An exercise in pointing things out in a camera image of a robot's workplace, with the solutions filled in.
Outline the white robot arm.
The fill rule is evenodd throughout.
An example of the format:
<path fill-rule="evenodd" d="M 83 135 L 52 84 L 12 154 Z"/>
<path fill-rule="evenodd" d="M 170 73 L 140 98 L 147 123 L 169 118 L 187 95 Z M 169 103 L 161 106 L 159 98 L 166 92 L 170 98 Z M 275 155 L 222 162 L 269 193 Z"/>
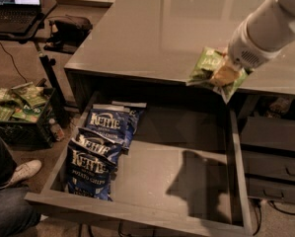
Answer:
<path fill-rule="evenodd" d="M 295 0 L 265 0 L 241 23 L 224 51 L 210 83 L 233 83 L 244 68 L 258 68 L 295 40 Z"/>

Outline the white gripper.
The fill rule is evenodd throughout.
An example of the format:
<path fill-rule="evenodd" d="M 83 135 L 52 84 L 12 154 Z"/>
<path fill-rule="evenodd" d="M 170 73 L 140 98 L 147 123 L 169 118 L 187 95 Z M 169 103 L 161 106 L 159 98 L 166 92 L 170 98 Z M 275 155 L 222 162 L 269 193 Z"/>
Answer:
<path fill-rule="evenodd" d="M 227 47 L 229 59 L 235 66 L 258 68 L 279 54 L 256 46 L 248 34 L 248 21 L 245 20 L 233 33 Z M 241 76 L 241 72 L 231 66 L 223 65 L 213 72 L 210 82 L 218 87 L 228 85 Z"/>

